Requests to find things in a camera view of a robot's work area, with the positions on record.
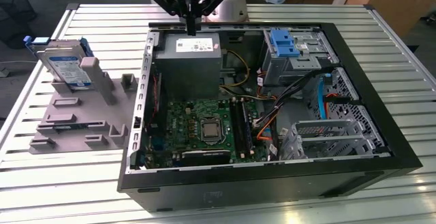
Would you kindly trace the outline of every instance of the metal panel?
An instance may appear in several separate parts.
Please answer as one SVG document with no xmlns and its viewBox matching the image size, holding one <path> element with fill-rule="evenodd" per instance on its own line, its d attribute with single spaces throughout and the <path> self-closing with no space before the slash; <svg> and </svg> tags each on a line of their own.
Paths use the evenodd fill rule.
<svg viewBox="0 0 436 224">
<path fill-rule="evenodd" d="M 361 6 L 251 5 L 250 21 L 333 22 L 423 167 L 341 198 L 150 215 L 115 192 L 121 150 L 30 155 L 27 142 L 53 89 L 37 66 L 0 132 L 0 222 L 429 223 L 436 201 L 436 93 L 382 21 Z M 81 5 L 59 38 L 87 39 L 110 77 L 138 73 L 146 24 L 177 21 L 151 5 Z"/>
</svg>

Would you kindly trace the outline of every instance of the yellow wire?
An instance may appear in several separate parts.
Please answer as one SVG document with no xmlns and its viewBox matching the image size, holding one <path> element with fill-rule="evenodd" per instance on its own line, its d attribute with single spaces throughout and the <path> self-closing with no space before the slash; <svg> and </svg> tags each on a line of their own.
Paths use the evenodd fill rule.
<svg viewBox="0 0 436 224">
<path fill-rule="evenodd" d="M 247 80 L 247 77 L 250 75 L 250 69 L 247 68 L 247 64 L 246 64 L 243 58 L 235 52 L 233 52 L 229 49 L 226 50 L 226 52 L 230 52 L 239 59 L 239 61 L 243 63 L 245 69 L 246 69 L 246 76 L 245 76 L 245 79 L 241 82 L 238 82 L 235 84 L 230 84 L 230 85 L 221 85 L 221 87 L 234 87 L 234 86 L 238 86 L 242 83 L 245 83 L 245 81 Z"/>
</svg>

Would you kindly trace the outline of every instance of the blue drive bay latch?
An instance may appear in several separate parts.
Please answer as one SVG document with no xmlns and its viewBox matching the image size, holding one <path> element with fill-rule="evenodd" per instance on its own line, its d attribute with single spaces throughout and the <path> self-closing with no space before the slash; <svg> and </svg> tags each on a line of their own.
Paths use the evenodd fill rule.
<svg viewBox="0 0 436 224">
<path fill-rule="evenodd" d="M 275 49 L 277 57 L 299 56 L 299 51 L 293 44 L 293 37 L 286 29 L 271 29 L 269 38 L 270 43 Z"/>
</svg>

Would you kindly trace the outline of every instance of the blue cable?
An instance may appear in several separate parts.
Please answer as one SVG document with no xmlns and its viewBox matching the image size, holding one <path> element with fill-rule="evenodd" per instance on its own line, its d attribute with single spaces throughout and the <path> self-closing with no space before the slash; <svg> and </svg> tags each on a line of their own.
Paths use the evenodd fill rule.
<svg viewBox="0 0 436 224">
<path fill-rule="evenodd" d="M 323 79 L 321 78 L 319 84 L 318 84 L 318 107 L 319 107 L 319 117 L 321 117 L 321 119 L 326 119 L 325 110 L 323 110 L 322 93 L 323 93 Z"/>
</svg>

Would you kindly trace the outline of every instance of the power supply label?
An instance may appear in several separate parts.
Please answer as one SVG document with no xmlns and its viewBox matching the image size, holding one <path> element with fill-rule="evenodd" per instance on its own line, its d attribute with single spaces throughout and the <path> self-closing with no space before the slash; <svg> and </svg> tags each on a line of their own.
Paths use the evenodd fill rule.
<svg viewBox="0 0 436 224">
<path fill-rule="evenodd" d="M 63 79 L 65 83 L 77 88 L 90 85 L 90 79 L 79 68 L 77 57 L 49 57 L 51 67 Z"/>
<path fill-rule="evenodd" d="M 175 52 L 211 52 L 213 42 L 210 38 L 177 39 Z"/>
</svg>

